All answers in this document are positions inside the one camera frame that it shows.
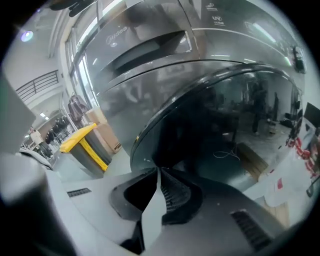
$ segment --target black rubber part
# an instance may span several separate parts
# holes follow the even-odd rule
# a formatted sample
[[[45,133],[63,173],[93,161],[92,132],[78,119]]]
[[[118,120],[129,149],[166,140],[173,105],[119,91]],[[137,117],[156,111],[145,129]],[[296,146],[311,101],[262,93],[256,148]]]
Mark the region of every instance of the black rubber part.
[[[142,170],[143,174],[116,186],[109,202],[118,215],[129,221],[139,221],[157,189],[157,168]]]
[[[166,172],[161,168],[161,191],[164,194],[167,213],[162,216],[162,225],[184,224],[200,210],[203,203],[201,188],[191,181],[176,176],[177,170]]]
[[[136,223],[132,238],[123,241],[120,246],[137,255],[145,250],[141,220]]]

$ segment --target cardboard box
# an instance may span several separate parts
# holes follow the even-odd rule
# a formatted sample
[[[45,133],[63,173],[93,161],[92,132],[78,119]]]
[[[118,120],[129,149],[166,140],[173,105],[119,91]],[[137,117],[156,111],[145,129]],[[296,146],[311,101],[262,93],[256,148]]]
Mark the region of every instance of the cardboard box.
[[[98,124],[96,129],[114,153],[117,153],[121,149],[121,144],[107,122]]]
[[[85,116],[87,117],[88,122],[96,123],[96,125],[107,123],[104,113],[98,106],[88,110],[85,113]]]
[[[93,132],[99,142],[101,143],[102,147],[108,152],[108,154],[112,157],[114,155],[114,151],[111,149],[111,147],[106,143],[104,138],[101,136],[100,132],[97,129],[93,129]]]

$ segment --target vent grille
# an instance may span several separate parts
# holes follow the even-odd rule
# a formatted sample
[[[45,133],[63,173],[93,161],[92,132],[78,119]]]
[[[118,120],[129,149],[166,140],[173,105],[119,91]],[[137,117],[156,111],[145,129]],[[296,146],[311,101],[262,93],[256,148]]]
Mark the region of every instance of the vent grille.
[[[165,198],[167,213],[180,208],[191,197],[189,187],[164,171],[161,172],[161,191]]]
[[[68,194],[68,196],[70,198],[72,198],[72,197],[80,196],[80,195],[83,195],[83,194],[86,194],[86,193],[89,193],[89,192],[91,192],[91,190],[89,188],[85,187],[85,188],[82,188],[82,189],[69,191],[69,192],[67,192],[67,194]]]
[[[232,212],[231,216],[256,252],[271,243],[271,239],[245,210]]]

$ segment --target railing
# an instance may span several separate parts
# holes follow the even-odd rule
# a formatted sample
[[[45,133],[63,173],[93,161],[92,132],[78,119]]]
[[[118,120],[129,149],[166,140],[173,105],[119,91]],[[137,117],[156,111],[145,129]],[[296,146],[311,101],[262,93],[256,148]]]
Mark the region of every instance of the railing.
[[[47,89],[53,85],[59,83],[58,81],[58,70],[51,71],[49,73],[43,74],[30,82],[22,85],[15,91],[18,93],[19,97],[26,101],[33,95]]]

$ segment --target ceiling light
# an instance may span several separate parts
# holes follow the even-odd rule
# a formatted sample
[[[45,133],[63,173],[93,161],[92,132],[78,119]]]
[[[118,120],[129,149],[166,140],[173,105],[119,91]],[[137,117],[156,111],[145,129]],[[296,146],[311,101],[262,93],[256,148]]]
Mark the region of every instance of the ceiling light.
[[[256,61],[254,61],[254,60],[252,60],[252,59],[248,59],[248,58],[245,58],[244,60],[245,60],[245,61],[248,61],[248,62],[256,62]]]
[[[276,42],[276,39],[274,39],[267,31],[265,31],[265,29],[260,26],[259,24],[257,23],[253,23],[252,24],[256,29],[258,29],[260,32],[262,32],[267,38],[269,38],[269,40],[272,42],[272,43],[275,43]]]
[[[213,57],[230,57],[230,55],[225,55],[225,54],[213,54],[211,56],[213,56]]]
[[[32,37],[33,37],[34,33],[32,31],[25,31],[20,39],[22,42],[28,42]]]
[[[284,57],[284,58],[285,58],[286,62],[289,64],[289,66],[292,66],[290,59],[288,57]]]

